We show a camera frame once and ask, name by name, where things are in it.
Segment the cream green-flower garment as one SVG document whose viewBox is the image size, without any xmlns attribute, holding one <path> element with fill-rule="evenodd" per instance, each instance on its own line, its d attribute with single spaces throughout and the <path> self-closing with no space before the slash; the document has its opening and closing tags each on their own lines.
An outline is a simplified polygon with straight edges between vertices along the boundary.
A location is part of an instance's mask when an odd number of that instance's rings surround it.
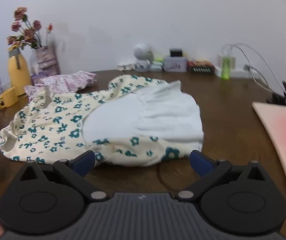
<svg viewBox="0 0 286 240">
<path fill-rule="evenodd" d="M 135 75 L 84 94 L 41 89 L 0 130 L 6 158 L 41 164 L 91 150 L 97 164 L 151 166 L 187 158 L 203 143 L 200 108 L 181 82 Z"/>
</svg>

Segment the pink floral garment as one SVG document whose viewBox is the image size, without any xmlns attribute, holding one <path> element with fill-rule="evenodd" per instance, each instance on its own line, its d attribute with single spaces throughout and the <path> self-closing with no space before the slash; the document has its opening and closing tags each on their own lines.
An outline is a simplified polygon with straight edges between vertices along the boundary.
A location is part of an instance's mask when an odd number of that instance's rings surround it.
<svg viewBox="0 0 286 240">
<path fill-rule="evenodd" d="M 29 101 L 31 101 L 42 91 L 46 91 L 52 97 L 54 94 L 76 93 L 94 85 L 96 82 L 96 74 L 80 70 L 73 74 L 41 78 L 34 85 L 25 86 L 24 90 L 29 97 Z"/>
</svg>

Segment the green spray bottle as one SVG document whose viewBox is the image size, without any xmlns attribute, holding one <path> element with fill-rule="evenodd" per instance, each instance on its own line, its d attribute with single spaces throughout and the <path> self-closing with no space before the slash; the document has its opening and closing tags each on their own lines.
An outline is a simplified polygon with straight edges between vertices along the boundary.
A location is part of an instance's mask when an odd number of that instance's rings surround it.
<svg viewBox="0 0 286 240">
<path fill-rule="evenodd" d="M 230 79 L 230 57 L 224 56 L 222 57 L 222 64 L 221 64 L 221 79 L 222 80 L 229 80 Z"/>
</svg>

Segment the red black box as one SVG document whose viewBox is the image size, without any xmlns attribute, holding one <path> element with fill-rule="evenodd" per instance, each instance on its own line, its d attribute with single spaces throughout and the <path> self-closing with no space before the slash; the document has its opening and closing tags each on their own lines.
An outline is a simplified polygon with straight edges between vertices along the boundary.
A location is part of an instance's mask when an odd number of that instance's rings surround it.
<svg viewBox="0 0 286 240">
<path fill-rule="evenodd" d="M 192 74 L 209 74 L 215 73 L 215 67 L 209 61 L 188 61 L 188 71 Z"/>
</svg>

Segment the yellow mug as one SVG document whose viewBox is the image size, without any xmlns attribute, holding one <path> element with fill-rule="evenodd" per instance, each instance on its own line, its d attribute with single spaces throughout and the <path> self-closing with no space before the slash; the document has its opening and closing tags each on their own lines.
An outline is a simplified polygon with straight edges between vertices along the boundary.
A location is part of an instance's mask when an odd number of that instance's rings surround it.
<svg viewBox="0 0 286 240">
<path fill-rule="evenodd" d="M 18 96 L 14 87 L 7 89 L 0 95 L 0 109 L 11 107 L 18 102 Z"/>
</svg>

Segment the purple tissue box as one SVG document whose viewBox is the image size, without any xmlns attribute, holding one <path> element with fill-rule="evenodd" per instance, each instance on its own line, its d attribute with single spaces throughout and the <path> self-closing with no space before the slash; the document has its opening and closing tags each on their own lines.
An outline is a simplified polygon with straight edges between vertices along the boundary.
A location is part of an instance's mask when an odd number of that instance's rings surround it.
<svg viewBox="0 0 286 240">
<path fill-rule="evenodd" d="M 32 81 L 33 85 L 36 85 L 36 84 L 40 83 L 40 81 L 46 77 L 47 77 L 47 74 L 45 72 L 39 72 L 38 74 L 33 74 L 31 76 L 31 81 Z"/>
</svg>

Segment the white power strip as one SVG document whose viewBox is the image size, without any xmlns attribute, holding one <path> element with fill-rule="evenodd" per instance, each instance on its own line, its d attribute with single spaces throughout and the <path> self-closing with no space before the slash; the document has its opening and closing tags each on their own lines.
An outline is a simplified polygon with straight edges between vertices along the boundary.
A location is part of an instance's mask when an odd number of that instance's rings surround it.
<svg viewBox="0 0 286 240">
<path fill-rule="evenodd" d="M 130 64 L 119 64 L 117 66 L 117 70 L 121 71 L 121 72 L 125 72 L 125 71 L 132 71 L 135 70 L 135 64 L 134 63 L 130 63 Z"/>
</svg>

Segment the pink fuzzy vase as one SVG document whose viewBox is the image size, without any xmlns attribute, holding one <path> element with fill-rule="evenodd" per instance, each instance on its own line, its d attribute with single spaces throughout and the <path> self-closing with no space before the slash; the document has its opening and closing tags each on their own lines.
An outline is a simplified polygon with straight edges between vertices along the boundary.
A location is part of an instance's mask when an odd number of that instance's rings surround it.
<svg viewBox="0 0 286 240">
<path fill-rule="evenodd" d="M 59 75 L 59 64 L 52 46 L 44 46 L 36 49 L 37 72 L 46 76 Z"/>
</svg>

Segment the yellow thermos jug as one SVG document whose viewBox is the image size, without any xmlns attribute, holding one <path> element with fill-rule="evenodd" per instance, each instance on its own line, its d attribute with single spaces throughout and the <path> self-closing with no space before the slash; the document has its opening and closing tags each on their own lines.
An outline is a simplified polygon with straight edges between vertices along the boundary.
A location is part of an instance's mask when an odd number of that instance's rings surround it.
<svg viewBox="0 0 286 240">
<path fill-rule="evenodd" d="M 10 82 L 17 96 L 21 96 L 26 93 L 24 88 L 32 85 L 27 62 L 17 46 L 11 47 L 8 51 L 8 55 Z"/>
</svg>

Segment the white charger block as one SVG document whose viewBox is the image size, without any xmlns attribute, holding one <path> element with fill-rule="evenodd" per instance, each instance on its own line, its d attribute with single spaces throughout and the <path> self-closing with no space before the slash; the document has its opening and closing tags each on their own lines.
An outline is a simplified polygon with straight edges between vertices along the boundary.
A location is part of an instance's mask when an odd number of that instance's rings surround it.
<svg viewBox="0 0 286 240">
<path fill-rule="evenodd" d="M 236 59 L 232 56 L 217 55 L 217 64 L 214 66 L 214 73 L 222 79 L 250 79 L 248 70 L 237 69 Z"/>
</svg>

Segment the green white small boxes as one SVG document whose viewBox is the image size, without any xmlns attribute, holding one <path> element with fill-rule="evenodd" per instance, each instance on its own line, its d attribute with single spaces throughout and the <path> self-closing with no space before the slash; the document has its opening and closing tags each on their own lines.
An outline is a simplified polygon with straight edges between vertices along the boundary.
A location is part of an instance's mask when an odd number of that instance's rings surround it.
<svg viewBox="0 0 286 240">
<path fill-rule="evenodd" d="M 162 72 L 163 71 L 163 61 L 162 60 L 157 60 L 157 61 L 152 61 L 150 64 L 150 71 L 152 72 Z"/>
</svg>

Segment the small black box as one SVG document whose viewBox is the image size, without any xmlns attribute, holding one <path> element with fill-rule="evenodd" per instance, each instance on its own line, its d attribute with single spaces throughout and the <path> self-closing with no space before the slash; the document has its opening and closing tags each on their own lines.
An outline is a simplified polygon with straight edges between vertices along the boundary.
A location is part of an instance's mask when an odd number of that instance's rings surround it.
<svg viewBox="0 0 286 240">
<path fill-rule="evenodd" d="M 171 48 L 170 57 L 183 57 L 183 50 L 178 48 Z"/>
</svg>

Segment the white robot figurine speaker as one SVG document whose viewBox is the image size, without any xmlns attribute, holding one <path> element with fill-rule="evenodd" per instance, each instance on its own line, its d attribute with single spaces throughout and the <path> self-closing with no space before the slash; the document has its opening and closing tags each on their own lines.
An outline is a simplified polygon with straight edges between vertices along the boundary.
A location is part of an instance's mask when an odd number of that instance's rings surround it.
<svg viewBox="0 0 286 240">
<path fill-rule="evenodd" d="M 150 70 L 153 61 L 153 52 L 149 45 L 145 43 L 137 44 L 134 47 L 135 70 L 137 72 L 147 72 Z"/>
</svg>

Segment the dried rose bouquet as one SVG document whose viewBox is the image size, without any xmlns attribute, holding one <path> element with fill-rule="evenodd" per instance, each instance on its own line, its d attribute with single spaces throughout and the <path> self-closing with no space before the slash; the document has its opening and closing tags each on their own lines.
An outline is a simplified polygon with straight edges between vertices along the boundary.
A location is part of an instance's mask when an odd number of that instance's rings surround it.
<svg viewBox="0 0 286 240">
<path fill-rule="evenodd" d="M 42 24 L 39 20 L 30 22 L 27 15 L 26 7 L 17 7 L 14 11 L 14 22 L 11 25 L 11 30 L 16 35 L 7 37 L 7 44 L 10 49 L 24 49 L 30 47 L 32 49 L 39 49 L 49 45 L 49 35 L 53 31 L 53 25 L 50 23 L 46 30 L 45 42 L 41 40 Z"/>
</svg>

